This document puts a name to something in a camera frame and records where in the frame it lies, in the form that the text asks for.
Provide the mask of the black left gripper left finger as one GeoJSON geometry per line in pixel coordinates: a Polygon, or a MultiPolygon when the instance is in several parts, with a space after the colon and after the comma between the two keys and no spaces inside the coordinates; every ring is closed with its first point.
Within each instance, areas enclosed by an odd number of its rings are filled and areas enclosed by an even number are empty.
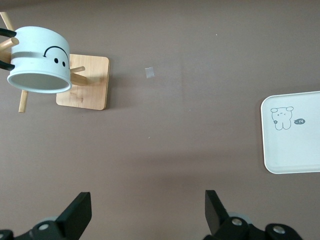
{"type": "Polygon", "coordinates": [[[26,233],[14,236],[13,231],[2,229],[2,240],[78,240],[92,218],[91,194],[81,192],[55,219],[36,224],[26,233]]]}

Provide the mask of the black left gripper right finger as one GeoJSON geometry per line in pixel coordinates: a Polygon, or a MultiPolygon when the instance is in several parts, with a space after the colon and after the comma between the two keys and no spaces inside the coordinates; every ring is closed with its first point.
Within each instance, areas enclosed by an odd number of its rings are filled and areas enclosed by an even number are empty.
{"type": "Polygon", "coordinates": [[[215,190],[205,191],[205,219],[210,234],[206,240],[301,240],[292,227],[270,223],[258,229],[240,216],[230,216],[215,190]]]}

